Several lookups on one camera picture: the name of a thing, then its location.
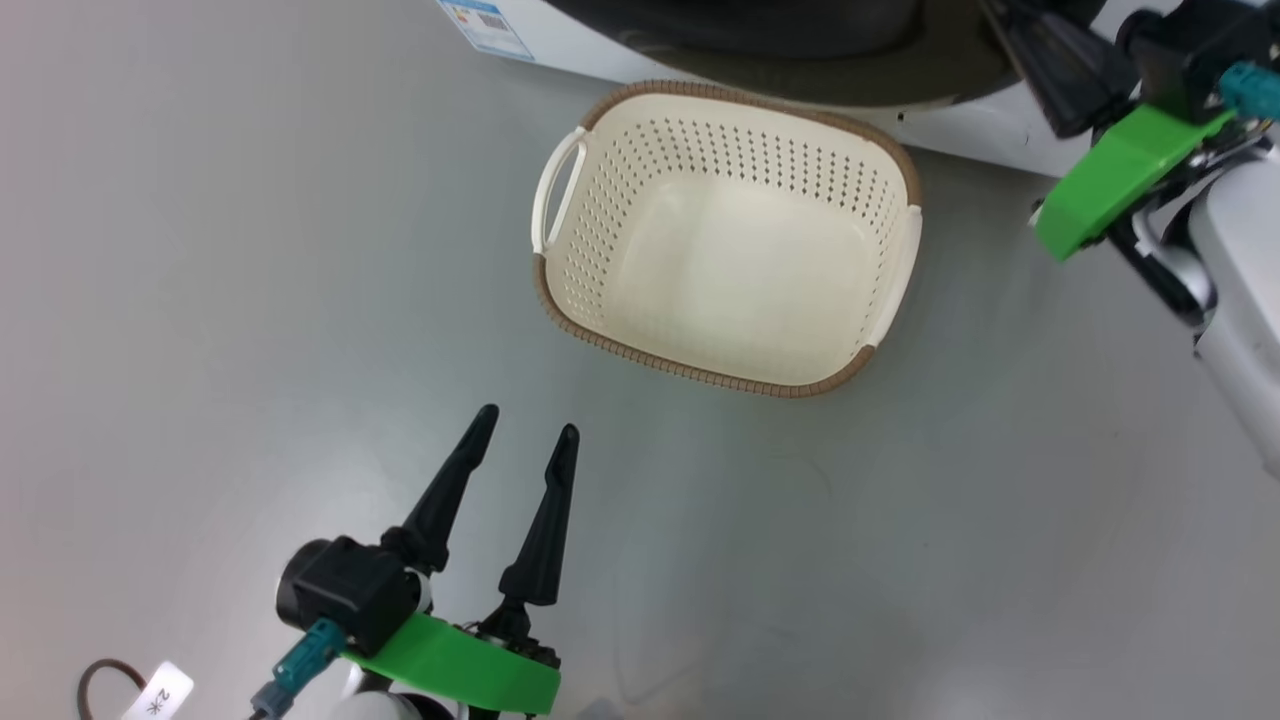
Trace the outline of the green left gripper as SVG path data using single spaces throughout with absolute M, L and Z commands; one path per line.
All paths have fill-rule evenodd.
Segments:
M 426 575 L 445 569 L 460 505 L 499 415 L 494 404 L 480 407 L 404 521 L 381 534 L 383 550 Z M 558 601 L 579 447 L 577 427 L 564 425 L 544 471 L 545 489 L 532 524 L 500 577 L 506 603 L 472 629 L 415 614 L 376 653 L 347 650 L 344 659 L 411 691 L 470 708 L 550 715 L 561 691 L 559 661 L 532 637 L 521 603 L 545 607 Z

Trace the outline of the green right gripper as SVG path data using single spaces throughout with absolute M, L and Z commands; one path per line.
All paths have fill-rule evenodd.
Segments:
M 1137 69 L 1124 51 L 1091 27 L 1102 5 L 986 3 L 996 38 L 1057 138 L 1093 135 L 1111 126 L 1039 208 L 1036 236 L 1057 261 L 1100 238 L 1235 119 L 1235 113 L 1226 110 L 1193 124 L 1149 104 L 1132 110 L 1139 85 Z

